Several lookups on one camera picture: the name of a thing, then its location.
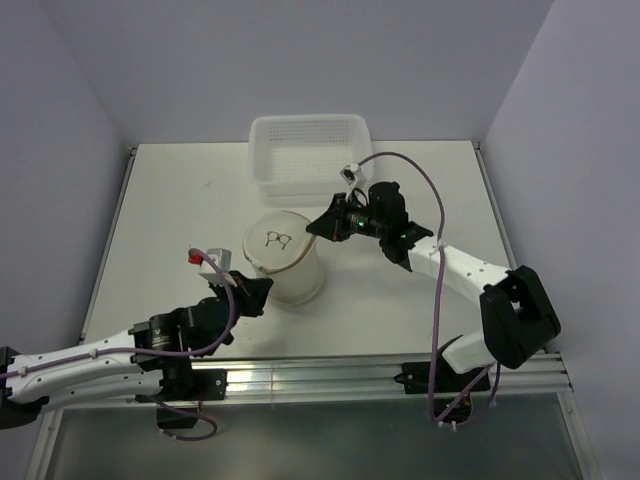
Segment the aluminium mounting rail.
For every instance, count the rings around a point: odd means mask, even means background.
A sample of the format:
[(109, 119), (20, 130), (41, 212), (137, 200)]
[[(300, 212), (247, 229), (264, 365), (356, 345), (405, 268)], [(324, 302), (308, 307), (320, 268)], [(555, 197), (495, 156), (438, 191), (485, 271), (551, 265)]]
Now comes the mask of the aluminium mounting rail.
[[(314, 403), (407, 399), (395, 381), (406, 363), (425, 362), (427, 355), (378, 355), (298, 359), (197, 361), (196, 374), (206, 386), (172, 406)], [(56, 408), (102, 408), (148, 405), (159, 374), (122, 374), (70, 388), (48, 405)]]

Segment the white perforated plastic basket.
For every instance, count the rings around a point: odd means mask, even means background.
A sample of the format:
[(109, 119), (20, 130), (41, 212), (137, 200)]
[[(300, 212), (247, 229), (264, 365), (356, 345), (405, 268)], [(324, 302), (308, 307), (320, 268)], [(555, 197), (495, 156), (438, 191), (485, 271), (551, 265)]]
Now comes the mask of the white perforated plastic basket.
[(347, 187), (341, 170), (372, 153), (359, 115), (264, 116), (250, 127), (248, 173), (268, 196), (331, 196)]

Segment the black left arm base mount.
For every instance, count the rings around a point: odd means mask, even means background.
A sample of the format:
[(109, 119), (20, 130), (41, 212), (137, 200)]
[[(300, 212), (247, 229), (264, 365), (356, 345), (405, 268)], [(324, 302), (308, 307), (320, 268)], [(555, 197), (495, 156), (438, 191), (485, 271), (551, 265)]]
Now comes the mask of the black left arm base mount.
[(214, 436), (218, 425), (204, 414), (204, 403), (224, 400), (226, 388), (225, 369), (195, 370), (178, 382), (160, 380), (158, 393), (136, 394), (134, 398), (137, 403), (156, 407), (156, 424), (162, 434), (182, 441), (196, 441), (197, 437), (182, 435), (180, 431), (192, 430), (202, 422), (211, 428), (204, 437)]

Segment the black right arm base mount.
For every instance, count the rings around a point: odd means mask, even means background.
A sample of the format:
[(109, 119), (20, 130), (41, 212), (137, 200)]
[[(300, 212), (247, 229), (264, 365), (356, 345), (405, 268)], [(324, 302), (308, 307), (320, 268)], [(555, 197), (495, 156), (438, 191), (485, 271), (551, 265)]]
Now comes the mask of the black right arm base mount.
[[(393, 380), (402, 385), (404, 393), (407, 395), (418, 395), (428, 393), (430, 362), (405, 362), (401, 365), (401, 372), (393, 377)], [(436, 416), (444, 412), (455, 397), (483, 371), (476, 368), (465, 374), (457, 374), (444, 361), (439, 359), (436, 365), (434, 393), (449, 394), (449, 397), (434, 400), (434, 414)], [(489, 392), (491, 382), (489, 376), (485, 374), (471, 391), (457, 404), (448, 414), (445, 422), (464, 422), (471, 418), (473, 413), (472, 392)]]

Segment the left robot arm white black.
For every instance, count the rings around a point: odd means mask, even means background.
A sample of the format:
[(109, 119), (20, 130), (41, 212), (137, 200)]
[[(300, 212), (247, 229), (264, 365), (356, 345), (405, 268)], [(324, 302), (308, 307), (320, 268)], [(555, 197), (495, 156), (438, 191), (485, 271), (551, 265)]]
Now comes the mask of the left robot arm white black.
[(44, 411), (91, 397), (184, 399), (195, 386), (193, 359), (231, 344), (240, 318), (263, 315), (272, 286), (268, 278), (232, 270), (211, 284), (212, 296), (103, 340), (31, 355), (2, 347), (2, 429), (28, 425)]

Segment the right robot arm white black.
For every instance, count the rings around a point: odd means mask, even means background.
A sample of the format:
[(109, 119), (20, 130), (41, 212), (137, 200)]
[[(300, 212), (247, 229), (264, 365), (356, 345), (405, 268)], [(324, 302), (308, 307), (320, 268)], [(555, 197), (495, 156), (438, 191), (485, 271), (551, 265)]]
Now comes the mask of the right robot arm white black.
[(375, 238), (384, 256), (412, 273), (436, 280), (471, 301), (480, 311), (481, 327), (441, 348), (433, 365), (435, 383), (452, 390), (468, 372), (500, 364), (517, 369), (561, 332), (538, 274), (480, 260), (437, 240), (435, 233), (412, 221), (396, 182), (379, 182), (367, 200), (337, 193), (328, 209), (306, 228), (331, 242), (353, 235)]

